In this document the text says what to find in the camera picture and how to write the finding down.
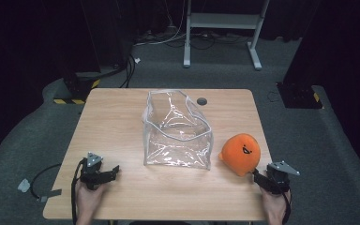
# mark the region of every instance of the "metal stand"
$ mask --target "metal stand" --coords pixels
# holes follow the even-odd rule
[[[191,66],[190,32],[191,27],[212,27],[212,28],[232,28],[255,30],[253,39],[247,43],[247,49],[256,70],[262,69],[259,57],[256,53],[256,43],[263,26],[265,12],[267,11],[270,0],[264,0],[260,15],[244,14],[218,14],[218,13],[191,13],[191,0],[188,0],[187,7],[187,32],[184,48],[184,68]]]

